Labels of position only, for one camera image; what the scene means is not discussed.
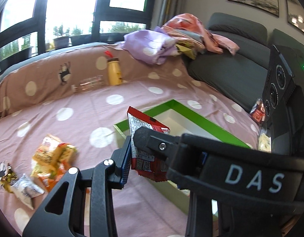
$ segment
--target cartoon print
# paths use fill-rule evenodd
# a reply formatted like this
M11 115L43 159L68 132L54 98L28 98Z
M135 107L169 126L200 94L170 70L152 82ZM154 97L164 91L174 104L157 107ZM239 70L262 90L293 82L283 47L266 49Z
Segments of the cartoon print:
M60 65L59 78L61 81L61 85L65 85L67 81L70 79L71 77L70 67L71 67L70 61L68 63L64 63L64 65Z

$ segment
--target bed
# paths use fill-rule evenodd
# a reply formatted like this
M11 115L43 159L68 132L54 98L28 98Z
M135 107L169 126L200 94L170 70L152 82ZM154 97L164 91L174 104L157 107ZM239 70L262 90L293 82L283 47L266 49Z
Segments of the bed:
M124 79L120 86L108 84L106 50L120 59ZM103 76L105 86L74 93L74 85L96 75ZM118 45L98 45L35 61L3 79L0 162L8 161L17 172L29 175L31 157L50 133L77 147L74 166L92 168L117 148L113 124L126 119L129 106L145 111L171 99L257 148L257 124L238 104L190 77L180 57L169 57L163 65L146 65ZM33 200L35 208L46 195ZM113 200L119 236L185 235L187 216L135 171L130 172L123 190L113 192ZM20 234L34 213L1 187L0 209Z

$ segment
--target camera lens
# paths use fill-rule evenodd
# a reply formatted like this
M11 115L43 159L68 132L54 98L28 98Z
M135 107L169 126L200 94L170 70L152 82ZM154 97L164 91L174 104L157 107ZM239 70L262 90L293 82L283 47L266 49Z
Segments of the camera lens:
M265 102L265 112L266 112L266 115L269 116L270 106L269 106L269 101L268 100L266 100L266 102Z
M284 89L286 84L285 72L281 65L277 65L276 67L276 79L280 89Z
M275 85L272 83L270 87L270 102L273 108L277 106L278 94Z

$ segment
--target potted plant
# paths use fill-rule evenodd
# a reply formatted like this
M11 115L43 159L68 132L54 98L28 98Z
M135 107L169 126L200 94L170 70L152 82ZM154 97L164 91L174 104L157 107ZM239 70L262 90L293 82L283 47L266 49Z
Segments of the potted plant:
M58 37L53 40L56 50L69 46L69 32L70 28L68 28L65 32L63 31L63 24L60 27L55 26L53 28L53 35Z
M30 36L23 37L24 44L19 50L18 40L15 40L0 49L0 70L5 71L10 66L25 61L31 57Z
M72 46L91 42L91 35L83 35L83 31L75 26L72 30L71 43Z

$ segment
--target curtain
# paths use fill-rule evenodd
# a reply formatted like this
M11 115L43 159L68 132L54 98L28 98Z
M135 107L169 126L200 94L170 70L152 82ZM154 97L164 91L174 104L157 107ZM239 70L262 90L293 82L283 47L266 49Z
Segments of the curtain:
M184 13L186 0L163 0L158 26L162 26L175 15Z

